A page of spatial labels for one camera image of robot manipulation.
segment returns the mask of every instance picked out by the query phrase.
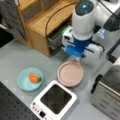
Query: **black cable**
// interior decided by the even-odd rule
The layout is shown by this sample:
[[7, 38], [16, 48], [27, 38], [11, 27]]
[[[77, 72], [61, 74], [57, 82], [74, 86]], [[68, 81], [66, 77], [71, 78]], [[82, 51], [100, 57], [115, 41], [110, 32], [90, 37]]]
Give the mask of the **black cable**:
[[117, 19], [120, 20], [120, 17], [116, 14], [114, 14], [106, 5], [104, 5], [101, 0], [97, 0], [99, 3], [101, 3], [112, 15], [114, 15]]
[[119, 45], [120, 45], [120, 39], [119, 39], [119, 40], [114, 44], [114, 46], [107, 52], [106, 58], [107, 58], [110, 62], [112, 62], [112, 63], [114, 63], [114, 62], [117, 60], [117, 58], [114, 57], [114, 56], [112, 55], [112, 53], [114, 52], [114, 50], [115, 50]]
[[62, 9], [64, 9], [64, 8], [66, 8], [66, 7], [69, 7], [69, 6], [71, 6], [71, 5], [74, 5], [74, 4], [76, 4], [77, 2], [74, 2], [74, 3], [71, 3], [71, 4], [69, 4], [69, 5], [66, 5], [66, 6], [64, 6], [64, 7], [62, 7], [61, 9], [59, 9], [59, 10], [57, 10], [50, 18], [49, 18], [49, 20], [47, 21], [47, 23], [46, 23], [46, 27], [45, 27], [45, 36], [47, 37], [47, 39], [48, 39], [48, 36], [47, 36], [47, 27], [48, 27], [48, 24], [49, 24], [49, 22], [50, 22], [50, 20], [52, 19], [52, 17], [53, 16], [55, 16], [59, 11], [61, 11]]

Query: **plate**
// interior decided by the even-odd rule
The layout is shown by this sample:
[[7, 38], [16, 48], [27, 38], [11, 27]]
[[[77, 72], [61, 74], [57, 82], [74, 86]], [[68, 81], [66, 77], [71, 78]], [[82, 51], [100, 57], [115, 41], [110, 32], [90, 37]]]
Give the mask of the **plate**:
[[57, 72], [58, 80], [66, 87], [74, 87], [83, 79], [83, 69], [79, 62], [66, 62], [60, 66]]
[[[40, 76], [40, 82], [38, 82], [38, 83], [30, 82], [29, 77], [28, 77], [30, 73]], [[25, 69], [24, 71], [22, 71], [19, 74], [18, 79], [17, 79], [17, 84], [18, 84], [19, 88], [21, 88], [22, 90], [25, 90], [25, 91], [37, 90], [40, 87], [40, 85], [42, 84], [42, 82], [43, 82], [43, 74], [37, 68]]]

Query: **cable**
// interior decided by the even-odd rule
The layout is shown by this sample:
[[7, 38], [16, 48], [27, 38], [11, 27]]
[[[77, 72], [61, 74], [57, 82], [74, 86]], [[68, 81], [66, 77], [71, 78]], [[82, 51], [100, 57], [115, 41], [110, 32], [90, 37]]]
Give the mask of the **cable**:
[[112, 15], [114, 15], [117, 19], [120, 20], [120, 17], [114, 14], [106, 5], [104, 5], [101, 0], [97, 0], [99, 3], [101, 3]]
[[69, 6], [71, 6], [71, 5], [74, 5], [74, 4], [76, 4], [77, 2], [74, 2], [74, 3], [71, 3], [71, 4], [69, 4], [69, 5], [66, 5], [66, 6], [64, 6], [64, 7], [62, 7], [61, 9], [59, 9], [59, 10], [57, 10], [50, 18], [49, 18], [49, 20], [47, 21], [47, 23], [46, 23], [46, 27], [45, 27], [45, 36], [47, 37], [47, 39], [48, 39], [48, 36], [47, 36], [47, 27], [48, 27], [48, 24], [49, 24], [49, 22], [50, 22], [50, 20], [52, 19], [52, 17], [54, 17], [59, 11], [61, 11], [62, 9], [64, 9], [64, 8], [66, 8], [66, 7], [69, 7]]

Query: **wooden cabinet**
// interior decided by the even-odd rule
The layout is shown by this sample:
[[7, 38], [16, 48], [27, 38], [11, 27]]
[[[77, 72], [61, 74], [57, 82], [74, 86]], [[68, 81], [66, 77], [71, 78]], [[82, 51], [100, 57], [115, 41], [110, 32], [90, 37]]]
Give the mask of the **wooden cabinet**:
[[[32, 20], [27, 25], [28, 34], [31, 38], [33, 48], [37, 49], [46, 56], [50, 56], [50, 50], [48, 46], [48, 40], [46, 39], [46, 24], [49, 18], [59, 9], [68, 5], [68, 2], [58, 1], [49, 9], [45, 10], [40, 16]], [[47, 36], [57, 29], [63, 22], [70, 18], [74, 5], [66, 7], [65, 9], [58, 12], [49, 22], [47, 27]]]
[[19, 3], [17, 5], [17, 10], [22, 27], [24, 28], [27, 36], [27, 41], [22, 40], [19, 36], [14, 36], [15, 39], [49, 57], [50, 49], [46, 35], [49, 36], [52, 34], [53, 31], [55, 31], [61, 24], [70, 18], [74, 9], [74, 5], [64, 8], [54, 15], [48, 24], [47, 34], [45, 34], [46, 24], [49, 18], [59, 9], [79, 0], [12, 1], [18, 1]]

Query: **wooden shelf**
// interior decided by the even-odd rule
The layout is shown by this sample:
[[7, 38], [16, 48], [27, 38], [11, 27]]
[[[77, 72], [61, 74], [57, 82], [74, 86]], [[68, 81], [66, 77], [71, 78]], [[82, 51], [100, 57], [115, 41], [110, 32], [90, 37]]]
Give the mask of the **wooden shelf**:
[[19, 0], [20, 10], [24, 11], [25, 9], [27, 9], [29, 6], [31, 6], [32, 4], [34, 4], [37, 1], [39, 1], [39, 0]]
[[[39, 15], [37, 18], [32, 20], [28, 25], [28, 29], [34, 30], [35, 32], [45, 36], [45, 27], [49, 18], [59, 9], [68, 5], [69, 3], [64, 1], [59, 1], [48, 10], [46, 10], [43, 14]], [[66, 21], [73, 12], [74, 5], [64, 8], [60, 12], [58, 12], [49, 22], [47, 28], [47, 35], [52, 33], [57, 27], [59, 27], [64, 21]]]

